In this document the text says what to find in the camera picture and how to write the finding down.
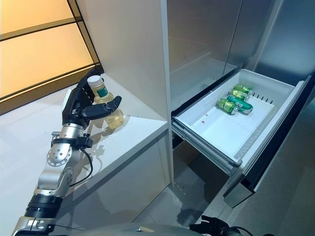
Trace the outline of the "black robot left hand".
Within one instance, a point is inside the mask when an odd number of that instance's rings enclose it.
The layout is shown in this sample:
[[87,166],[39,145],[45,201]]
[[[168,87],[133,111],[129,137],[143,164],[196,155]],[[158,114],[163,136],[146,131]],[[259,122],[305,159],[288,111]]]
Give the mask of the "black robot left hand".
[[71,91],[62,111],[62,125],[72,123],[86,129],[91,120],[107,117],[118,109],[121,96],[116,96],[113,101],[107,103],[93,104],[95,94],[88,85],[87,79],[91,76],[99,76],[101,72],[103,69],[99,66],[92,68]]

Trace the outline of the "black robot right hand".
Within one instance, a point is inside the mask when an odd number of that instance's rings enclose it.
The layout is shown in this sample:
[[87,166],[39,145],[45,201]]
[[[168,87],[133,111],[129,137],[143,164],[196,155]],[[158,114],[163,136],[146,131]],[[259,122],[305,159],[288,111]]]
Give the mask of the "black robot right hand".
[[201,216],[201,222],[199,224],[190,224],[189,229],[199,234],[209,234],[211,236],[220,236],[222,231],[229,228],[229,225],[216,218],[206,215]]

